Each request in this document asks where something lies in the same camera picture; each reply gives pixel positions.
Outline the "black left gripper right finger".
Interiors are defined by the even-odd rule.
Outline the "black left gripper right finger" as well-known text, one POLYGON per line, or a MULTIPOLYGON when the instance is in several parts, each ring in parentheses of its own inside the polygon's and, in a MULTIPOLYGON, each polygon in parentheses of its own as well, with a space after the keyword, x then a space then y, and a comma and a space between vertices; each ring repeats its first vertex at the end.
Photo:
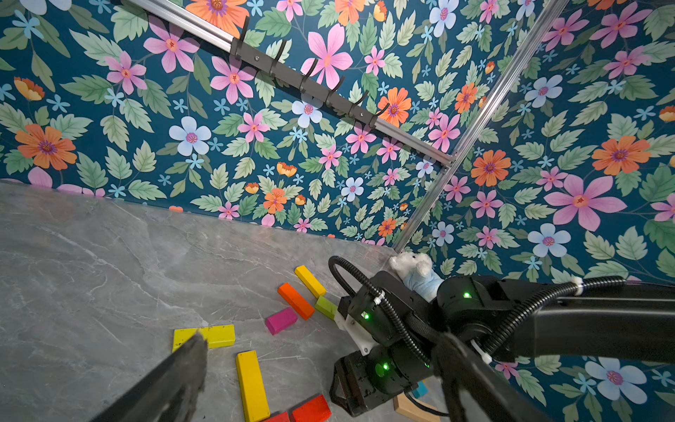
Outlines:
POLYGON ((439 334, 432 349, 432 370, 441 386, 452 421, 469 421, 466 394, 490 421, 550 421, 551 418, 502 380, 452 334, 439 334))

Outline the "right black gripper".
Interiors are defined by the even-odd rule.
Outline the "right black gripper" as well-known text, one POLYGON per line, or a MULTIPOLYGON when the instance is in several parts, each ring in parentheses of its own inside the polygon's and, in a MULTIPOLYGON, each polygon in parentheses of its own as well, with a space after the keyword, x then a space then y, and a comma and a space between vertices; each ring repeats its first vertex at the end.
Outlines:
POLYGON ((368 352, 346 355, 334 366, 330 399, 358 417, 432 376, 435 343, 427 331, 446 328, 446 318, 437 298, 428 302, 386 272, 369 282, 384 294, 387 304, 375 304, 366 285, 355 289, 338 271, 333 277, 347 292, 339 315, 350 317, 375 342, 368 352))

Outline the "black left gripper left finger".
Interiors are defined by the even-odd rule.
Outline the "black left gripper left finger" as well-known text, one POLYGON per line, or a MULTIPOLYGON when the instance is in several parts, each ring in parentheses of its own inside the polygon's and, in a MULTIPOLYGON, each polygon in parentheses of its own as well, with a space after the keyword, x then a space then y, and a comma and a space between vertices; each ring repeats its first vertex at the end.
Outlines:
POLYGON ((95 421, 190 421, 205 390, 207 341, 196 334, 95 421))

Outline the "long yellow block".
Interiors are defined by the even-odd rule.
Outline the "long yellow block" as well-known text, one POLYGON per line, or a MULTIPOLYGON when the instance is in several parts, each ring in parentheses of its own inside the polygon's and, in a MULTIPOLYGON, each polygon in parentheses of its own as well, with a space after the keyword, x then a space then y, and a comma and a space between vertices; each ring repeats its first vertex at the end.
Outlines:
POLYGON ((271 416, 262 372, 255 350, 239 353, 236 359, 246 422, 259 422, 271 416))

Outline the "red block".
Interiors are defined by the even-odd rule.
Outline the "red block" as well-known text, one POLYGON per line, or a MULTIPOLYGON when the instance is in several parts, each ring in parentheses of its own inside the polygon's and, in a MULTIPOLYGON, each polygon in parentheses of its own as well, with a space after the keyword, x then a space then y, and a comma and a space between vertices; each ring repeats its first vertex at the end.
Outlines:
POLYGON ((290 422, 289 415, 286 411, 284 413, 276 413, 263 422, 290 422))
POLYGON ((332 416, 332 410, 323 395, 309 399, 292 412, 294 422, 326 422, 332 416))

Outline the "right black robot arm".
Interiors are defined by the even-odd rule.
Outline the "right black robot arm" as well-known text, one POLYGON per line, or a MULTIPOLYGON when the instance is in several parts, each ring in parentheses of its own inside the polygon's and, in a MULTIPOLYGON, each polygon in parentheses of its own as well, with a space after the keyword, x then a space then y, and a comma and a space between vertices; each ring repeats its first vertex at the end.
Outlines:
POLYGON ((330 400, 354 417, 436 376, 453 421, 467 418, 464 391, 495 421, 543 421, 492 362, 588 355, 586 372, 601 390, 617 387, 611 400, 638 401, 643 375, 621 360, 674 360, 671 286, 619 276, 548 285, 464 276, 425 300, 387 272, 353 277, 361 287, 341 299, 339 316, 365 331, 367 346, 336 362, 330 400))

